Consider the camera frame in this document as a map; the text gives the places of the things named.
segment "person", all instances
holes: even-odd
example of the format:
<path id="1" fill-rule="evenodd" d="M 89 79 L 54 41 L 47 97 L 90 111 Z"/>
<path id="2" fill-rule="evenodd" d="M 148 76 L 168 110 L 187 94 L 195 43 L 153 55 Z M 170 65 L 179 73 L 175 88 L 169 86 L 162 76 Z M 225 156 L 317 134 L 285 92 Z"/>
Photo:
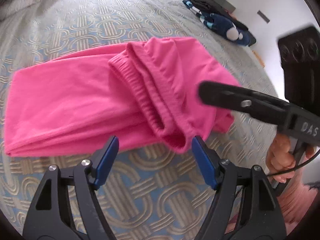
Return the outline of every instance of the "person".
<path id="1" fill-rule="evenodd" d="M 290 148 L 291 143 L 289 137 L 278 133 L 270 145 L 266 156 L 266 165 L 271 173 L 287 170 L 295 166 L 295 159 L 293 155 L 289 153 Z M 306 150 L 306 160 L 311 158 L 315 154 L 315 151 L 315 147 L 308 146 Z M 273 177 L 281 183 L 285 183 L 287 179 L 292 179 L 289 188 L 278 197 L 287 235 L 299 224 L 318 193 L 317 189 L 310 189 L 309 186 L 302 183 L 302 171 L 303 169 L 299 169 Z M 231 219 L 226 232 L 234 229 L 236 218 L 237 216 Z"/>

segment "pile of clothes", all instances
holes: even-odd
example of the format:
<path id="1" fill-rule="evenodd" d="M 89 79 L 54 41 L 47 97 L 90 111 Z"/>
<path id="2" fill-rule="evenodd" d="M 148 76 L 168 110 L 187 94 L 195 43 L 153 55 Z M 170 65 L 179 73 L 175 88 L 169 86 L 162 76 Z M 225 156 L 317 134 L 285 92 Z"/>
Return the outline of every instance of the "pile of clothes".
<path id="1" fill-rule="evenodd" d="M 228 41 L 243 46 L 251 46 L 256 42 L 246 25 L 231 17 L 214 1 L 208 3 L 204 0 L 183 0 L 182 2 L 205 26 Z"/>

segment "bed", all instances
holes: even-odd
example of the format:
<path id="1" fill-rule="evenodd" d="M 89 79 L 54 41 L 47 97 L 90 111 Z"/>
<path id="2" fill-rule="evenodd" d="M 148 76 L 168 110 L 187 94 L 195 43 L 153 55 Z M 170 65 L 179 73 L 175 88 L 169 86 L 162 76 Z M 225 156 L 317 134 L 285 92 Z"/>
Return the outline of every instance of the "bed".
<path id="1" fill-rule="evenodd" d="M 276 96 L 252 51 L 207 29 L 182 0 L 43 0 L 0 22 L 1 128 L 16 70 L 95 46 L 168 36 L 197 38 L 242 86 Z M 265 156 L 275 128 L 246 114 L 233 114 L 230 131 L 211 133 L 207 145 L 236 165 L 259 164 L 267 170 Z M 0 208 L 22 232 L 47 167 L 53 163 L 60 168 L 74 166 L 88 155 L 10 158 L 4 154 L 2 139 L 0 143 Z M 177 155 L 156 144 L 119 153 L 97 194 L 119 240 L 191 240 L 208 212 L 214 191 L 204 183 L 191 151 Z M 76 227 L 84 232 L 74 188 L 69 188 L 69 195 Z"/>

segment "wall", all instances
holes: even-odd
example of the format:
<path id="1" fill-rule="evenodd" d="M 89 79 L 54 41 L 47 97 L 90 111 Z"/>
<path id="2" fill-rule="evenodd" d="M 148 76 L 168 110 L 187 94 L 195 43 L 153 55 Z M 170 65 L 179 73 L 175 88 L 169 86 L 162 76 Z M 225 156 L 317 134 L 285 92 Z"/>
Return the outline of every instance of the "wall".
<path id="1" fill-rule="evenodd" d="M 228 0 L 236 7 L 234 15 L 244 22 L 257 39 L 252 49 L 266 64 L 265 70 L 280 98 L 284 99 L 284 78 L 277 39 L 307 24 L 317 25 L 304 0 Z M 258 11 L 269 19 L 267 24 Z"/>

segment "geometric pattern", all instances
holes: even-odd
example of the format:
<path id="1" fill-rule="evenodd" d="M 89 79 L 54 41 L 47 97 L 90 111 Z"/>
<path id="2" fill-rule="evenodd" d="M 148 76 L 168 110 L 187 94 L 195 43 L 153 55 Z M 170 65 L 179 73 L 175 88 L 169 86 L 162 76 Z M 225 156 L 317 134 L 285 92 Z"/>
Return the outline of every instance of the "geometric pattern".
<path id="1" fill-rule="evenodd" d="M 242 86 L 276 95 L 249 48 L 207 30 L 181 1 L 45 0 L 1 22 L 5 42 L 0 44 L 0 208 L 19 232 L 46 168 L 53 163 L 60 168 L 74 166 L 88 155 L 11 158 L 4 154 L 6 95 L 16 70 L 100 45 L 193 36 Z M 233 114 L 230 131 L 211 133 L 207 145 L 236 165 L 265 167 L 274 127 L 246 114 Z M 85 231 L 73 187 L 69 195 L 75 224 Z M 117 239 L 191 240 L 214 191 L 204 183 L 190 151 L 178 155 L 154 144 L 119 153 L 97 196 Z"/>

